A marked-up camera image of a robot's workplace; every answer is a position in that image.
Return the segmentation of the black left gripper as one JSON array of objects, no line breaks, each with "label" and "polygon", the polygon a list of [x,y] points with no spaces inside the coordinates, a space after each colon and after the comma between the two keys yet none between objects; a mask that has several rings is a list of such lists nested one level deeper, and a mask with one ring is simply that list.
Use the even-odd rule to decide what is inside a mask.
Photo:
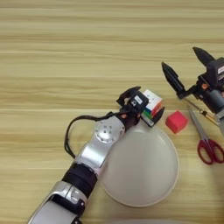
[{"label": "black left gripper", "polygon": [[150,113],[146,110],[143,112],[141,107],[133,107],[131,104],[125,105],[125,100],[131,98],[140,88],[140,86],[129,88],[116,100],[116,102],[122,106],[117,118],[122,122],[126,130],[137,125],[140,116],[141,119],[152,128],[161,119],[165,111],[165,108],[161,108],[153,117],[151,117]]}]

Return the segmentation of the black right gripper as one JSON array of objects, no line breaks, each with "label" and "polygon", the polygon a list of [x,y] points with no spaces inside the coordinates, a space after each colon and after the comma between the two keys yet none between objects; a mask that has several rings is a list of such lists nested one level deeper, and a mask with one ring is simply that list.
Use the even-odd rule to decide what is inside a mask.
[{"label": "black right gripper", "polygon": [[[193,48],[198,60],[206,67],[208,63],[214,60],[214,57],[202,48]],[[193,95],[196,99],[203,101],[207,107],[215,114],[218,114],[224,109],[224,98],[221,91],[210,83],[204,74],[198,77],[196,83],[188,90],[179,80],[176,72],[164,62],[162,63],[162,70],[166,80],[175,90],[179,99],[184,99],[188,95]]]}]

